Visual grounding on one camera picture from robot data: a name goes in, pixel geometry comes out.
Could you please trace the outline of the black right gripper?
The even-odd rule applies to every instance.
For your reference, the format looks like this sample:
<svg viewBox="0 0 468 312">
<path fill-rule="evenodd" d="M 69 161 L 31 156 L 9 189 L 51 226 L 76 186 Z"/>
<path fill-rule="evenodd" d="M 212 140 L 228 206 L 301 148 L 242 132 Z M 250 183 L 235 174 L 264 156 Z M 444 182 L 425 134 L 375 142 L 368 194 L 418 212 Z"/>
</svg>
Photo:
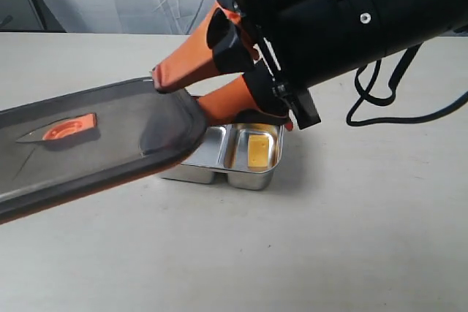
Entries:
<svg viewBox="0 0 468 312">
<path fill-rule="evenodd" d="M 242 75 L 270 75 L 300 129 L 320 122 L 309 89 L 397 52 L 395 91 L 420 46 L 467 26 L 467 0 L 219 0 L 241 15 L 260 58 Z"/>
</svg>

